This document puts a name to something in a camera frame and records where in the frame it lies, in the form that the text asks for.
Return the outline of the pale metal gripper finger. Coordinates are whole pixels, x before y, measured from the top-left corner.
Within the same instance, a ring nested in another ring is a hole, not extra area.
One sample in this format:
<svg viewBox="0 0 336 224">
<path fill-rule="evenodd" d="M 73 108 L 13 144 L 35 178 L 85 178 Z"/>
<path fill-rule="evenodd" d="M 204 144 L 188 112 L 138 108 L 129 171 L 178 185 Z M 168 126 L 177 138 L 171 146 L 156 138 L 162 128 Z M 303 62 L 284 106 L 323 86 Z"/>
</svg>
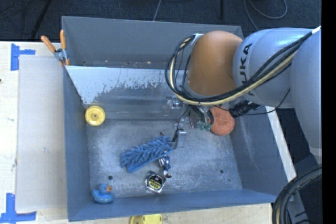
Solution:
<svg viewBox="0 0 336 224">
<path fill-rule="evenodd" d="M 181 111 L 181 101 L 175 96 L 166 97 L 165 115 L 177 116 Z"/>
<path fill-rule="evenodd" d="M 186 131 L 182 127 L 178 127 L 176 131 L 176 147 L 180 148 L 184 146 L 186 138 Z"/>
</svg>

